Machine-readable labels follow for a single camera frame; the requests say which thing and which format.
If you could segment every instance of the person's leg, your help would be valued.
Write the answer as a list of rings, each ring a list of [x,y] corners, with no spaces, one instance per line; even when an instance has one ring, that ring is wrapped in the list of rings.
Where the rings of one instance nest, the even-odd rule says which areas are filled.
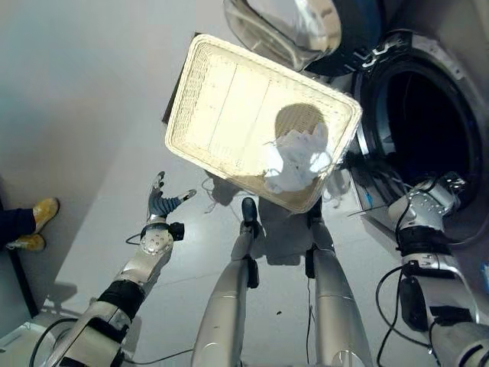
[[[21,235],[30,235],[36,230],[32,209],[0,211],[0,248]]]

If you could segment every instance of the wire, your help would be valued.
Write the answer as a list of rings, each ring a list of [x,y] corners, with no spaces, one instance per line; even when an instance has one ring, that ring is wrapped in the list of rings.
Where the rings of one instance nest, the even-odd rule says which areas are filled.
[[[306,334],[306,358],[309,364],[309,334],[311,332],[311,318],[313,317],[313,305],[311,304],[311,288],[309,286],[310,279],[307,278],[308,306],[307,306],[307,334]]]
[[[171,359],[173,357],[180,356],[182,354],[192,352],[192,351],[193,351],[193,348],[192,349],[186,349],[186,350],[183,350],[182,352],[178,352],[178,353],[172,354],[170,356],[162,357],[162,358],[155,359],[154,361],[149,361],[149,362],[135,362],[135,361],[131,361],[130,359],[126,359],[126,358],[124,358],[124,362],[129,363],[131,365],[152,365],[156,362],[166,361],[167,359]]]
[[[49,325],[45,331],[41,334],[40,338],[37,340],[36,344],[34,345],[34,349],[32,350],[31,358],[29,359],[29,367],[34,367],[34,361],[36,359],[36,354],[37,351],[39,350],[40,344],[43,342],[44,338],[46,335],[56,326],[59,325],[60,323],[75,323],[78,319],[75,319],[73,317],[67,317],[65,319],[59,319],[57,321],[54,321],[51,325]]]
[[[433,347],[433,341],[432,341],[432,334],[433,334],[433,327],[437,324],[437,320],[433,321],[432,324],[429,326],[428,330],[428,340],[429,344],[431,346],[431,352],[433,354],[433,357],[435,357],[436,364],[441,365],[440,361],[438,360],[438,356],[436,355],[435,348]]]
[[[379,208],[385,208],[386,206],[387,206],[387,204],[384,204],[384,205],[374,206],[373,208],[370,208],[370,209],[359,210],[359,211],[357,211],[357,212],[354,212],[354,213],[348,214],[346,217],[347,217],[347,218],[349,218],[349,217],[351,217],[351,216],[356,216],[357,214],[361,214],[361,213],[370,212],[371,210],[376,210],[376,209],[379,209]]]
[[[379,352],[377,354],[377,364],[378,364],[379,367],[383,367],[382,364],[381,364],[382,352],[384,351],[384,347],[385,347],[385,345],[387,343],[387,339],[389,339],[389,335],[390,335],[390,333],[392,333],[392,330],[393,330],[393,328],[394,328],[394,326],[396,325],[396,322],[397,322],[397,317],[399,316],[400,281],[403,278],[403,272],[402,272],[402,267],[398,268],[397,270],[400,270],[400,273],[399,273],[399,279],[397,280],[396,310],[394,311],[394,319],[392,320],[392,324],[389,326],[389,330],[385,333],[384,339],[382,340],[382,343],[381,343],[381,347],[379,348]]]
[[[420,342],[416,339],[413,339],[413,338],[410,338],[409,336],[407,336],[406,334],[404,333],[401,333],[398,329],[396,329],[395,327],[393,327],[393,325],[387,320],[384,312],[382,311],[381,309],[381,304],[380,304],[380,301],[379,301],[379,295],[380,295],[380,292],[381,292],[381,288],[382,288],[382,285],[384,284],[384,282],[394,273],[398,272],[399,270],[401,270],[403,267],[402,266],[398,266],[397,268],[394,268],[392,269],[391,271],[387,272],[378,282],[377,284],[377,290],[375,291],[375,304],[377,305],[377,309],[379,311],[379,314],[381,315],[382,317],[382,320],[384,320],[384,322],[390,327],[392,328],[392,331],[394,331],[397,335],[399,335],[401,338],[404,338],[405,340],[408,340],[418,346],[424,346],[425,348],[429,348],[429,345],[426,344],[426,343],[423,343],[423,342]]]
[[[140,233],[136,233],[135,235],[132,235],[131,237],[128,237],[125,239],[125,243],[128,245],[139,245],[139,242],[133,242],[132,239],[135,239],[136,237],[141,236]]]

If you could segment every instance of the robotic hand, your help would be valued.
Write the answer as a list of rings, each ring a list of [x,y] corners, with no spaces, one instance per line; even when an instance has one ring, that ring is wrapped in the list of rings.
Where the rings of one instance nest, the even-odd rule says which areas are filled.
[[[402,256],[405,323],[424,333],[443,366],[489,365],[489,326],[452,255],[443,217],[465,182],[454,173],[421,183],[389,207]]]
[[[122,340],[160,276],[161,268],[170,260],[173,242],[183,239],[183,224],[167,224],[167,216],[196,194],[190,190],[167,199],[162,197],[163,186],[164,172],[160,172],[151,189],[149,216],[136,253],[74,324],[51,353],[46,366],[121,365]]]

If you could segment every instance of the washing machine drum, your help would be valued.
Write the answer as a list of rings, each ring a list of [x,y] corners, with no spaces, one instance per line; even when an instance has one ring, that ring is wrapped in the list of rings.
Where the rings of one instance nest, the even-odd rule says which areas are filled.
[[[364,109],[360,155],[394,169],[410,185],[458,173],[468,182],[462,204],[470,207],[470,220],[478,213],[478,228],[489,202],[489,78],[481,66],[487,65],[489,36],[481,36],[470,2],[404,2],[389,29],[382,3],[225,0],[225,13],[235,35],[262,56],[297,71],[354,72],[352,94]],[[464,26],[455,27],[457,21]],[[444,50],[439,38],[451,49]],[[450,54],[463,55],[463,70]]]

